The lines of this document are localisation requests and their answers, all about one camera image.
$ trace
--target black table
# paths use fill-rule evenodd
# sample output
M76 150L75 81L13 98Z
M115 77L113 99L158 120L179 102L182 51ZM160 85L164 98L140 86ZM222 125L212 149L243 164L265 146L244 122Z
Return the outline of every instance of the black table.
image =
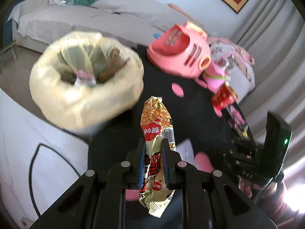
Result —
M208 89L193 80L163 73L151 65L146 56L146 47L138 46L135 51L144 65L143 93L131 110L112 119L93 139L89 146L88 169L109 170L114 164L124 161L129 151L137 148L139 138L143 137L140 127L143 104L151 96L163 98L163 104L173 120L176 144L189 138L194 155L205 152L212 165L222 169L222 148L235 147L231 140L236 133L227 123L228 113L224 111L221 118L215 114L210 103L213 93ZM183 98L173 93L172 83L183 88ZM160 219L149 215L148 209L139 201L126 202L126 229L182 228L181 197L181 191L175 191L173 200Z

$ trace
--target yellow plastic bag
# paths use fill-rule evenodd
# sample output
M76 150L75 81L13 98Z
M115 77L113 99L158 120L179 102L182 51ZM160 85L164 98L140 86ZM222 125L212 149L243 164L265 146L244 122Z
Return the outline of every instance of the yellow plastic bag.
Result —
M83 69L97 76L112 49L127 64L103 84L90 88L61 81L61 74ZM34 64L30 91L34 102L53 124L83 129L132 108L143 91L143 65L138 54L100 33L72 32L50 45Z

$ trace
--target marble tile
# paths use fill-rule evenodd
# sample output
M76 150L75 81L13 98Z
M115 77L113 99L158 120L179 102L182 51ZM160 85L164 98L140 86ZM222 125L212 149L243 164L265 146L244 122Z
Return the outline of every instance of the marble tile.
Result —
M87 169L88 145L31 114L0 90L0 184L2 202L15 222L37 215L28 186L30 161L39 143L62 154L80 174ZM43 213L75 180L73 169L56 153L40 148L33 165L33 193Z

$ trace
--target brown floor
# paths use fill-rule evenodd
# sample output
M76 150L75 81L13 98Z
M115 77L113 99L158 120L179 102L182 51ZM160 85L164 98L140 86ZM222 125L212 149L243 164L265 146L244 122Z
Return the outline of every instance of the brown floor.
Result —
M32 100L29 86L31 69L41 53L21 46L15 49L18 61L10 57L1 63L0 88L26 110L47 121Z

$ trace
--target curtain fold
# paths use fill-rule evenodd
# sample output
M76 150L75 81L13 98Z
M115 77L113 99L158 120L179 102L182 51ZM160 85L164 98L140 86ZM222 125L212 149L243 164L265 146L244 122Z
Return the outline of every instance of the curtain fold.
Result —
M292 126L286 183L305 183L305 24L291 0L261 0L232 41L255 60L256 88L241 103L255 140L264 142L269 110Z

